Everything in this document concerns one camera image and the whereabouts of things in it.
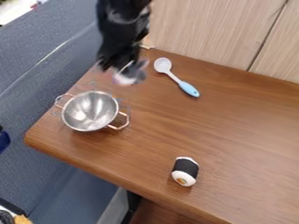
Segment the blue spoon handle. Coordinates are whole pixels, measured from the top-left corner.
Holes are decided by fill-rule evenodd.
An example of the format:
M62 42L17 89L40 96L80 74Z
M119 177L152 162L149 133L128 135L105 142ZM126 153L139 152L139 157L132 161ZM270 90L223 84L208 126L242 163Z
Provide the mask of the blue spoon handle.
M190 85L189 83L185 82L185 81L180 81L178 83L178 85L188 94L191 95L193 97L199 97L200 93L199 91L193 87L192 85Z

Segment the wall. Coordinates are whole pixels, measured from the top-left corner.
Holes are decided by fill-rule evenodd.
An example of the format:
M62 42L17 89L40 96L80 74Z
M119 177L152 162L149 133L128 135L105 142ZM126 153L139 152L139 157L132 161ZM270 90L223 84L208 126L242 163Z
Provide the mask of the wall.
M250 71L299 83L299 1L286 5Z
M247 70L285 0L159 0L150 42L157 49Z

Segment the white spoon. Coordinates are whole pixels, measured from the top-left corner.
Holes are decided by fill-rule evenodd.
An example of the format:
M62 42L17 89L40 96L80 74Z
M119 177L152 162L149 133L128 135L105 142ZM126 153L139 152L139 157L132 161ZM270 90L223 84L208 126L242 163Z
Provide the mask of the white spoon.
M194 88L192 85L185 81L181 81L175 74L173 74L170 70L172 68L171 61L166 58L160 58L155 61L154 67L156 71L161 74L168 74L188 95L193 97L199 97L199 91Z

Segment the wooden table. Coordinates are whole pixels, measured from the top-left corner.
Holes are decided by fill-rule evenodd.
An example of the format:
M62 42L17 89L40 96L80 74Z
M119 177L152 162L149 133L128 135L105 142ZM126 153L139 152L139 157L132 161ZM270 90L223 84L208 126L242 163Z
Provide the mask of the wooden table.
M95 81L124 98L131 126L81 134L51 108L25 142L203 223L299 223L299 86L167 52L144 54L151 62L170 58L173 72L202 96L186 95L152 64L135 87L115 87L93 68L78 83ZM201 165L192 188L170 177L179 156Z

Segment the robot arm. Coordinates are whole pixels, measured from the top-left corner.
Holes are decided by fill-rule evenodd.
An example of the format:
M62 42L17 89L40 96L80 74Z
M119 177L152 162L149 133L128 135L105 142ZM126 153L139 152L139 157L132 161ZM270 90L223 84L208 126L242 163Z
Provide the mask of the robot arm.
M103 71L110 67L124 84L145 79L147 61L138 61L140 41L149 33L151 0L99 0L97 17L103 44L98 52Z

